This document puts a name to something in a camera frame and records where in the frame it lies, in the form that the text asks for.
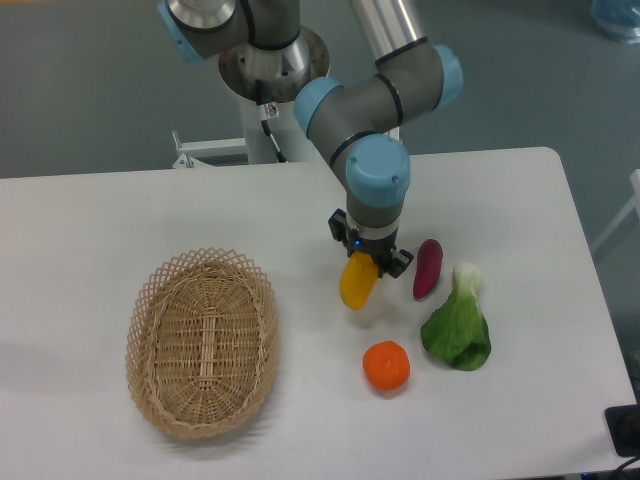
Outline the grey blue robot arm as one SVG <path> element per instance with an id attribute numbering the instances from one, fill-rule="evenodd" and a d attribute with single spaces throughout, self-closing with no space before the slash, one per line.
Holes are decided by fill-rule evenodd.
<path id="1" fill-rule="evenodd" d="M 239 102 L 248 161 L 325 161 L 346 193 L 329 220 L 333 238 L 368 254 L 379 276 L 398 277 L 412 261 L 396 246 L 410 160 L 393 131 L 454 99 L 463 74 L 450 48 L 430 44 L 411 2 L 351 7 L 376 66 L 352 87 L 330 76 L 327 47 L 301 23 L 296 1 L 162 1 L 157 9 L 186 61 L 217 60 Z"/>

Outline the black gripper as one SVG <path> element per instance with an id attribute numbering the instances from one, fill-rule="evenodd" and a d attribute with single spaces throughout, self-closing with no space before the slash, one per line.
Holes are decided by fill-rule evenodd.
<path id="1" fill-rule="evenodd" d="M 398 278 L 414 260 L 409 251 L 397 249 L 398 219 L 382 227 L 371 227 L 347 219 L 344 210 L 336 209 L 328 225 L 332 238 L 346 249 L 347 257 L 351 258 L 355 252 L 369 255 L 379 267 L 380 278 L 384 275 Z"/>

